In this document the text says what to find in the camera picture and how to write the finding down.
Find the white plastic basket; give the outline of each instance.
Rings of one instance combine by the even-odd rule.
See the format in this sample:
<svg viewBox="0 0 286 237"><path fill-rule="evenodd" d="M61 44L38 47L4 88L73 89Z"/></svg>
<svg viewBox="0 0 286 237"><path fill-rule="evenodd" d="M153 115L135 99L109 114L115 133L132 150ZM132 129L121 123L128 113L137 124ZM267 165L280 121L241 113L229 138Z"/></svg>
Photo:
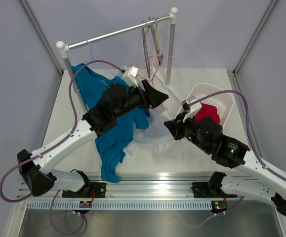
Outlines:
<svg viewBox="0 0 286 237"><path fill-rule="evenodd" d="M194 96L196 99L201 99L207 95L210 95L212 93L222 91L222 90L223 89L215 85L211 85L208 83L199 83L193 87L193 89L191 90L187 98L189 98L190 96ZM235 101L234 101L233 96L231 96L228 93L224 93L224 94L215 95L206 100L203 100L201 101L201 103L214 105L217 108L217 113L221 119L220 125L224 127L233 109ZM183 109L182 107L180 107L177 114L181 113L182 111Z"/></svg>

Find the blue garment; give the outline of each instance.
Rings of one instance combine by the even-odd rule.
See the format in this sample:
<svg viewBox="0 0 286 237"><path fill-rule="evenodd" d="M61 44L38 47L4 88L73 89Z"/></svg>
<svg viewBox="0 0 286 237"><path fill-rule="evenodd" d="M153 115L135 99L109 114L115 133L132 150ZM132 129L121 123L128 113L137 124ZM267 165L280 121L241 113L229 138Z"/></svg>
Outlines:
<svg viewBox="0 0 286 237"><path fill-rule="evenodd" d="M83 64L79 64L72 67L73 73L76 73L82 65ZM110 84L121 83L125 85L128 90L127 84L120 77L109 80L95 73L88 67L80 71L76 77L76 81L80 88L82 99L90 109L96 105L102 93ZM148 110L136 108L118 118L117 126L95 140L97 150L102 160L101 179L112 183L120 181L115 174L115 168L119 162L122 163L123 161L125 156L123 149L133 140L133 123L136 124L137 128L147 129L149 124L146 116L149 117Z"/></svg>

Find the gray wall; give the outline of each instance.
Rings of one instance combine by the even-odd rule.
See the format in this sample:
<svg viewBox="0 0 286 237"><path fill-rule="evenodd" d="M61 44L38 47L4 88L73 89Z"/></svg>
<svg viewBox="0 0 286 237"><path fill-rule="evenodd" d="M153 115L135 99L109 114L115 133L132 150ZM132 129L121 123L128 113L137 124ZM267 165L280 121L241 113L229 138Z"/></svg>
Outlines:
<svg viewBox="0 0 286 237"><path fill-rule="evenodd" d="M279 1L239 80L263 156L286 171L286 0Z"/></svg>
<svg viewBox="0 0 286 237"><path fill-rule="evenodd" d="M21 149L41 145L59 78L20 4L0 0L0 179ZM15 198L20 180L17 171L10 176L8 197ZM0 198L0 236L11 209Z"/></svg>
<svg viewBox="0 0 286 237"><path fill-rule="evenodd" d="M173 67L236 66L269 0L28 0L50 42L72 44L123 29L178 7ZM167 57L169 22L161 23L160 45ZM153 53L151 36L148 41ZM144 67L141 30L93 44L96 59ZM89 48L70 53L73 64L91 59Z"/></svg>

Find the robotic arm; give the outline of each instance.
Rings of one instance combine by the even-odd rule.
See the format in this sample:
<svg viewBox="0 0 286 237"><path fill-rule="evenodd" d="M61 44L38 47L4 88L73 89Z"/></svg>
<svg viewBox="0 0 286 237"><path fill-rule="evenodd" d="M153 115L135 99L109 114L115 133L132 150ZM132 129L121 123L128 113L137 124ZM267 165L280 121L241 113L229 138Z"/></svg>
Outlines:
<svg viewBox="0 0 286 237"><path fill-rule="evenodd" d="M135 108L155 108L168 98L146 80L142 81L144 90L133 82L128 92L122 84L110 85L96 106L84 114L73 129L31 153L26 150L18 153L18 163L38 156L19 167L33 196L41 196L49 190L68 190L75 197L84 197L89 192L91 182L82 171L64 172L53 168L73 151L116 126L117 118Z"/></svg>
<svg viewBox="0 0 286 237"><path fill-rule="evenodd" d="M222 126L209 117L195 125L194 115L201 104L190 98L183 102L184 112L164 125L175 140L188 139L217 164L251 175L260 182L246 181L215 172L208 187L212 194L234 194L265 202L286 216L286 173L261 159L261 164L247 145L223 134Z"/></svg>

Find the white garment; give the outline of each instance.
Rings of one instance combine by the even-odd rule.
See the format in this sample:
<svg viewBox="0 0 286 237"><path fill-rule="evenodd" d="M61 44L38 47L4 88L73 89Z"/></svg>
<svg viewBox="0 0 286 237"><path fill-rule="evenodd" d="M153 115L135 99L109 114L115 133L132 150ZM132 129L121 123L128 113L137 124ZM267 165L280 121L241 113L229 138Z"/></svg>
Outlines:
<svg viewBox="0 0 286 237"><path fill-rule="evenodd" d="M131 158L137 148L148 146L154 148L159 158L177 157L184 159L183 147L180 141L175 141L172 134L163 124L168 121L167 111L157 114L149 110L151 116L148 118L149 127L146 130L137 129L134 126L133 141L123 150L125 158Z"/></svg>

